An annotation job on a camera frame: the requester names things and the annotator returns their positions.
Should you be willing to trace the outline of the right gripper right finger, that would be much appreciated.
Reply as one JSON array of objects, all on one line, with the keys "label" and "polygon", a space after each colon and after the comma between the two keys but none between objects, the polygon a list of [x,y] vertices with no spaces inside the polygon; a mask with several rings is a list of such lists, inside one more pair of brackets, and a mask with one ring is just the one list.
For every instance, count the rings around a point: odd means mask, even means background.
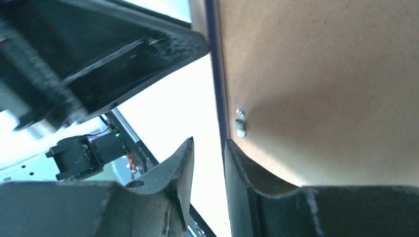
[{"label": "right gripper right finger", "polygon": [[412,186],[295,186],[224,148],[234,237],[416,237],[419,190]]}]

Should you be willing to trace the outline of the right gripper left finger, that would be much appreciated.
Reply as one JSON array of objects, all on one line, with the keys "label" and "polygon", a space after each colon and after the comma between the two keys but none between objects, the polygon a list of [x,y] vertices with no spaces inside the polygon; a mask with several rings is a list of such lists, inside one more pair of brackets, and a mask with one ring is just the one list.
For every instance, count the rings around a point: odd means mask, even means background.
[{"label": "right gripper left finger", "polygon": [[3,237],[98,237],[110,181],[7,182],[0,186]]}]

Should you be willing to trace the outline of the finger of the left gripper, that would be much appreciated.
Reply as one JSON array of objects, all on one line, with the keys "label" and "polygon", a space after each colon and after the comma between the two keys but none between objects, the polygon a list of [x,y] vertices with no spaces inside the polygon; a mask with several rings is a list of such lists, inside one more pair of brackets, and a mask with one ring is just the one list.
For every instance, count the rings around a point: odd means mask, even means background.
[{"label": "finger of the left gripper", "polygon": [[3,0],[0,108],[58,130],[208,54],[190,24],[124,0]]}]

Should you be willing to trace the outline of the brown cardboard backing board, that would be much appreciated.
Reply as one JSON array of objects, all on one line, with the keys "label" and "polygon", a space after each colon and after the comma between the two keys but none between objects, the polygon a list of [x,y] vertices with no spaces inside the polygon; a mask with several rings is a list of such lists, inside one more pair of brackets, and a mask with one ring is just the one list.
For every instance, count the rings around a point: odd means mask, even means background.
[{"label": "brown cardboard backing board", "polygon": [[229,119],[298,185],[418,185],[416,0],[221,0]]}]

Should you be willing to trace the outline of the wooden picture frame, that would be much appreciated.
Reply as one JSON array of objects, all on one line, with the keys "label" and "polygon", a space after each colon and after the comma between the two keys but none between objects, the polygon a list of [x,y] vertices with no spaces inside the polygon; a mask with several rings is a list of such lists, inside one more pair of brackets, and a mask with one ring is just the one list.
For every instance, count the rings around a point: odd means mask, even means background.
[{"label": "wooden picture frame", "polygon": [[209,46],[219,123],[221,154],[222,159],[225,159],[224,148],[226,140],[230,138],[230,128],[218,1],[190,0],[188,2],[192,19],[192,29],[203,35]]}]

